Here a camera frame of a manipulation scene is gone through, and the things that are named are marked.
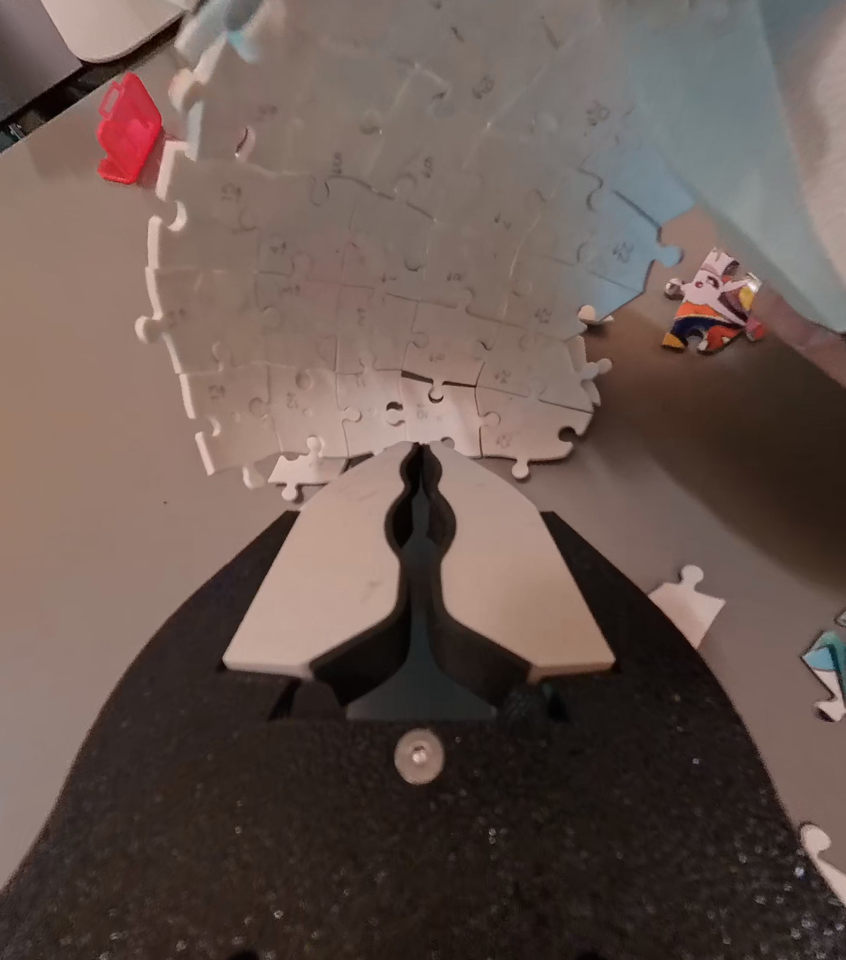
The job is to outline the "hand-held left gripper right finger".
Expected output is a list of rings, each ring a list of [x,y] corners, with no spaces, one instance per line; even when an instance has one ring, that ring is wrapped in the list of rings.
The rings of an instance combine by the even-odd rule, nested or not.
[[[523,494],[434,441],[429,639],[456,682],[543,682],[608,671],[615,656],[543,516]]]

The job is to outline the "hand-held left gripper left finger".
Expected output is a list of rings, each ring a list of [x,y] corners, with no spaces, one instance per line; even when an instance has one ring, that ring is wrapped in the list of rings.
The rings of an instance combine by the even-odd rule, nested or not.
[[[406,657],[387,638],[408,609],[394,520],[413,496],[419,445],[399,441],[333,480],[297,512],[223,665],[304,681],[382,681]]]

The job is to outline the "partly built puzzle ball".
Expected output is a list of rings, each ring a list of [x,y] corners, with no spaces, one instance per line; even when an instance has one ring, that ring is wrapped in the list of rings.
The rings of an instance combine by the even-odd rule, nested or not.
[[[148,316],[207,474],[405,439],[533,463],[600,403],[585,331],[682,252],[601,2],[201,2],[174,43]]]

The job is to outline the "colourful orange puzzle piece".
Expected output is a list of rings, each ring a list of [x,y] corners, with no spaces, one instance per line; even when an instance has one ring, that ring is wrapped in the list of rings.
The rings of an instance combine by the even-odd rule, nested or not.
[[[708,355],[740,338],[751,343],[764,338],[764,325],[753,313],[762,281],[751,272],[738,278],[739,269],[737,258],[714,247],[693,278],[666,283],[665,297],[679,304],[662,339],[663,349],[682,353],[695,344],[699,354]]]

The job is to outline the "small red plastic clip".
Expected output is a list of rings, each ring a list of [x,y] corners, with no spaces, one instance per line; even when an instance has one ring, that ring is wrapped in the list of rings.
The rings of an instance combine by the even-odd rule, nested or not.
[[[109,183],[133,185],[163,132],[161,113],[133,72],[110,83],[98,107],[96,141],[104,151],[97,174]]]

